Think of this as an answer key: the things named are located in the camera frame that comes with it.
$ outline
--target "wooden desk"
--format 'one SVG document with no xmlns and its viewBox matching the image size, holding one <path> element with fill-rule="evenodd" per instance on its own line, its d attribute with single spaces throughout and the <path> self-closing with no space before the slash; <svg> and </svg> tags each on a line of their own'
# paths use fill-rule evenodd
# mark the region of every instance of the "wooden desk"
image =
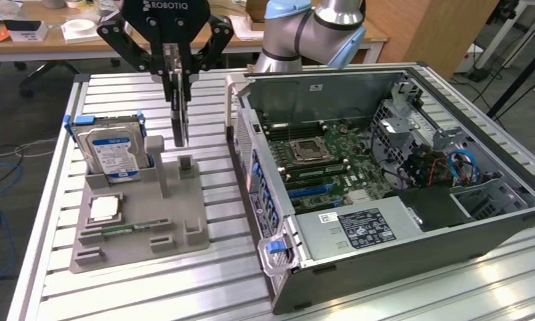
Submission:
<svg viewBox="0 0 535 321">
<path fill-rule="evenodd" d="M 210 0 L 211 10 L 221 15 L 245 15 L 245 8 L 233 3 L 231 0 Z M 79 9 L 47 9 L 40 2 L 26 2 L 23 6 L 26 16 L 32 20 L 43 20 L 48 25 L 54 25 L 43 42 L 14 42 L 6 40 L 0 42 L 0 62 L 32 61 L 32 60 L 72 60 L 90 58 L 115 58 L 118 53 L 100 41 L 66 44 L 60 25 L 66 22 L 67 15 L 79 13 Z M 366 62 L 377 62 L 385 42 L 389 36 L 371 24 L 366 22 L 367 34 L 362 49 L 369 49 Z M 134 39 L 148 48 L 147 40 L 134 31 Z M 209 41 L 211 36 L 210 27 L 205 27 L 193 42 L 193 51 L 197 52 Z M 261 52 L 262 41 L 242 41 L 235 36 L 230 41 L 225 53 Z"/>
</svg>

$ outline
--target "wooden cabinet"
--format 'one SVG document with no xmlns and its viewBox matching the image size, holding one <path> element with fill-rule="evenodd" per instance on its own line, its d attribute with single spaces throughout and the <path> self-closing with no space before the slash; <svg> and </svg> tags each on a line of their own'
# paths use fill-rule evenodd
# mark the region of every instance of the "wooden cabinet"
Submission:
<svg viewBox="0 0 535 321">
<path fill-rule="evenodd" d="M 367 19 L 390 36 L 378 62 L 426 62 L 453 76 L 500 0 L 367 0 Z"/>
</svg>

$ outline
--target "desk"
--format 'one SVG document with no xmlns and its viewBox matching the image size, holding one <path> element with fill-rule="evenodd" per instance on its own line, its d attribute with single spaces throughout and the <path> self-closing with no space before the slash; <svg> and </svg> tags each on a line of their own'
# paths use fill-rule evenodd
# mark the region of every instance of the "desk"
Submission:
<svg viewBox="0 0 535 321">
<path fill-rule="evenodd" d="M 233 3 L 231 0 L 210 0 L 213 13 L 221 15 L 245 15 L 245 8 Z M 14 42 L 6 40 L 0 42 L 0 62 L 27 62 L 32 60 L 74 60 L 91 58 L 115 58 L 119 57 L 114 49 L 107 43 L 91 41 L 84 43 L 66 44 L 63 39 L 62 29 L 58 27 L 66 22 L 67 15 L 79 13 L 79 9 L 47 9 L 40 2 L 26 2 L 23 6 L 26 16 L 34 20 L 43 20 L 48 25 L 56 25 L 50 30 L 44 42 Z M 362 49 L 369 49 L 366 63 L 375 63 L 385 42 L 389 41 L 389 36 L 374 26 L 369 21 L 365 22 L 367 34 Z M 193 51 L 197 52 L 209 41 L 211 36 L 210 27 L 205 27 L 193 42 Z M 135 41 L 148 49 L 147 40 L 134 31 L 132 37 Z M 237 36 L 233 37 L 226 54 L 261 52 L 262 41 L 242 41 Z"/>
<path fill-rule="evenodd" d="M 417 69 L 535 175 L 535 156 L 433 70 L 418 64 L 393 66 Z M 201 169 L 213 243 L 207 250 L 187 255 L 83 274 L 68 271 L 87 165 L 62 128 L 8 321 L 513 320 L 535 316 L 535 227 L 478 259 L 291 314 L 271 314 L 225 136 L 225 79 L 229 73 L 242 72 L 246 70 L 201 73 L 189 103 L 190 148 L 174 146 L 170 103 L 148 74 L 94 75 L 88 81 L 74 83 L 67 114 L 122 116 L 142 109 L 148 135 L 166 137 L 163 160 L 193 155 Z M 428 94 L 422 100 L 430 118 L 442 128 L 453 128 L 454 117 L 437 100 Z"/>
</svg>

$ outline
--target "slotted metal table surface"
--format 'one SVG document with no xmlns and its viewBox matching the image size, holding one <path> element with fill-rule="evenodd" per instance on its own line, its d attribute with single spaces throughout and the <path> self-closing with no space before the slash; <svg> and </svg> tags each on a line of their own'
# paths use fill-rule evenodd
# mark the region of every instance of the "slotted metal table surface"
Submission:
<svg viewBox="0 0 535 321">
<path fill-rule="evenodd" d="M 535 175 L 535 157 L 442 78 L 417 64 L 392 66 L 417 68 Z M 68 271 L 86 162 L 62 129 L 8 320 L 535 320 L 535 227 L 473 261 L 293 314 L 271 314 L 223 133 L 225 78 L 237 72 L 245 70 L 202 73 L 194 84 L 189 148 L 174 146 L 169 103 L 147 74 L 94 75 L 75 82 L 68 114 L 116 116 L 140 109 L 148 135 L 166 137 L 165 160 L 191 154 L 199 162 L 213 244 L 189 255 L 83 274 Z M 424 101 L 438 124 L 453 127 L 433 99 L 425 95 Z"/>
</svg>

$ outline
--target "paper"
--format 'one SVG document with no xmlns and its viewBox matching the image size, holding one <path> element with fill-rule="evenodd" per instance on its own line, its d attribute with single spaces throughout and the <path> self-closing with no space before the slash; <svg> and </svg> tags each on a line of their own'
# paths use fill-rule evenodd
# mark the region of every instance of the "paper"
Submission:
<svg viewBox="0 0 535 321">
<path fill-rule="evenodd" d="M 246 22 L 246 17 L 231 15 L 230 20 L 233 21 L 235 36 L 239 40 L 263 40 L 265 32 L 263 31 L 253 31 L 250 29 L 250 25 Z"/>
</svg>

